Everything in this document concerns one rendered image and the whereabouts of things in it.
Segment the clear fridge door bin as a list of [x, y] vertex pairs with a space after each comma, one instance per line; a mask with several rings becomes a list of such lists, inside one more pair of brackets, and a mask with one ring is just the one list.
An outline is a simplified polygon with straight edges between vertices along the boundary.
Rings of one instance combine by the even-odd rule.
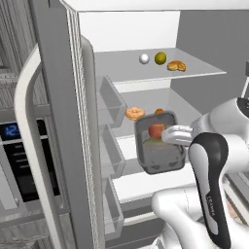
[[119, 238], [124, 226], [124, 214], [110, 177], [102, 180], [105, 240]]
[[107, 76], [96, 78], [98, 122], [111, 128], [122, 125], [126, 104]]
[[121, 177], [125, 168], [125, 157], [108, 124], [103, 124], [99, 128], [99, 147], [102, 177]]

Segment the grey tupperware container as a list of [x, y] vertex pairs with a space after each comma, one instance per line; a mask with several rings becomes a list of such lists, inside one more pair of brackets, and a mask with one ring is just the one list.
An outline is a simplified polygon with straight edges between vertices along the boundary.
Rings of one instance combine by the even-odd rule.
[[176, 116], [171, 111], [147, 115], [134, 124], [137, 159], [148, 174], [179, 170], [185, 165], [186, 150], [182, 145], [168, 144], [149, 135], [150, 125], [163, 123], [166, 128], [176, 125]]

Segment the black oven with blue display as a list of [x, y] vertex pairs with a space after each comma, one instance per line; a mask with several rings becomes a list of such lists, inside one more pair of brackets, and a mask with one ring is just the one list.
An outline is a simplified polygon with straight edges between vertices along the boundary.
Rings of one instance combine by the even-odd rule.
[[[35, 108], [37, 126], [53, 186], [54, 198], [63, 207], [57, 183], [58, 156], [53, 147], [51, 111], [48, 105]], [[13, 109], [0, 111], [0, 223], [42, 213], [29, 162]]]

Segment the olive green lime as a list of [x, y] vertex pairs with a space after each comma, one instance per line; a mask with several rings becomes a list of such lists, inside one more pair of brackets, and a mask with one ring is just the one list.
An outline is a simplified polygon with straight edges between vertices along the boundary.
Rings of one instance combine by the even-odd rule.
[[166, 54], [164, 52], [159, 52], [155, 55], [155, 63], [157, 65], [163, 65], [166, 62]]

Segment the golden brown croissant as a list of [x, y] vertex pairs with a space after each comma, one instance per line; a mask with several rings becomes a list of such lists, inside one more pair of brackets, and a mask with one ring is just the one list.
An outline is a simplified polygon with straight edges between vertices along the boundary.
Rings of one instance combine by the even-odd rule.
[[169, 71], [186, 71], [186, 65], [180, 60], [173, 60], [167, 64], [167, 69]]

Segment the glass fridge shelf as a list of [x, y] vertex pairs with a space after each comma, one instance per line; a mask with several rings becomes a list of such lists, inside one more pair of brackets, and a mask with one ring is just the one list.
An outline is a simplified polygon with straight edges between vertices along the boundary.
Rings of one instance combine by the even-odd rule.
[[173, 89], [151, 89], [122, 93], [128, 107], [142, 107], [146, 114], [154, 114], [159, 108], [172, 111], [178, 125], [190, 125], [202, 114]]
[[[166, 54], [163, 65], [155, 63], [155, 55], [159, 52]], [[139, 56], [143, 53], [150, 58], [147, 64], [139, 61]], [[94, 58], [96, 75], [108, 76], [117, 84], [226, 74], [226, 71], [177, 48], [103, 52], [95, 53]], [[182, 61], [186, 65], [186, 71], [169, 71], [167, 63], [172, 60]]]
[[154, 192], [192, 185], [196, 182], [189, 163], [180, 170], [159, 174], [146, 173], [136, 159], [129, 160], [120, 178], [113, 184], [120, 203], [149, 197]]

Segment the grey fridge body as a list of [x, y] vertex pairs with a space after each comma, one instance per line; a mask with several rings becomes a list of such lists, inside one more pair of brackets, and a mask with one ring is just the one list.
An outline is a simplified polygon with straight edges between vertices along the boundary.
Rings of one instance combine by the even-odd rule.
[[[95, 53], [177, 48], [226, 71], [181, 79], [113, 83], [119, 94], [173, 89], [203, 115], [238, 97], [249, 99], [249, 0], [63, 0], [79, 16], [80, 34], [90, 43], [96, 94]], [[124, 112], [112, 128], [125, 165], [137, 159], [134, 120]], [[228, 206], [230, 182], [247, 172], [223, 177]], [[120, 203], [121, 236], [105, 240], [105, 249], [221, 249], [210, 239], [196, 182]]]

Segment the glazed orange donut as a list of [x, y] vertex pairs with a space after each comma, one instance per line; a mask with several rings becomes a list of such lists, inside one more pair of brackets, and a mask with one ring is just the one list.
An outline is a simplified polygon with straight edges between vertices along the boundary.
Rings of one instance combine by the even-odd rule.
[[129, 107], [125, 111], [125, 115], [131, 120], [138, 120], [145, 116], [145, 110], [141, 107]]

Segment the grey fridge door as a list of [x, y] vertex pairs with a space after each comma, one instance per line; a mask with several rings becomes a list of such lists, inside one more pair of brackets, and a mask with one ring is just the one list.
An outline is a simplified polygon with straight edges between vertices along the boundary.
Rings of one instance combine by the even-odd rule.
[[63, 0], [29, 1], [76, 248], [105, 249], [92, 49]]

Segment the red apple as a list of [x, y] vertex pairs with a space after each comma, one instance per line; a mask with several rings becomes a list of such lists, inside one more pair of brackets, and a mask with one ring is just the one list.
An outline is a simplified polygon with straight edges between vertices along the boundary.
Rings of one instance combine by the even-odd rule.
[[166, 129], [166, 125], [163, 123], [151, 124], [149, 126], [149, 135], [154, 139], [161, 139], [162, 132]]

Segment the grey wall cupboards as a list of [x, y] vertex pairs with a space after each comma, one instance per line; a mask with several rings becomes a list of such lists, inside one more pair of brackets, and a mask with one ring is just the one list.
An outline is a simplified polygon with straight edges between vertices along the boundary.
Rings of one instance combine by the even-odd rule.
[[0, 110], [13, 107], [24, 62], [36, 44], [28, 0], [0, 0]]

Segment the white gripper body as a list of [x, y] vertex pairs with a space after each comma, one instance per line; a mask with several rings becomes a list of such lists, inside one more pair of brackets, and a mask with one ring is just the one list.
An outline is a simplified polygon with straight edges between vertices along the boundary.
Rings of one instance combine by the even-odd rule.
[[193, 129], [185, 125], [173, 125], [161, 133], [161, 141], [168, 144], [189, 147], [192, 143]]

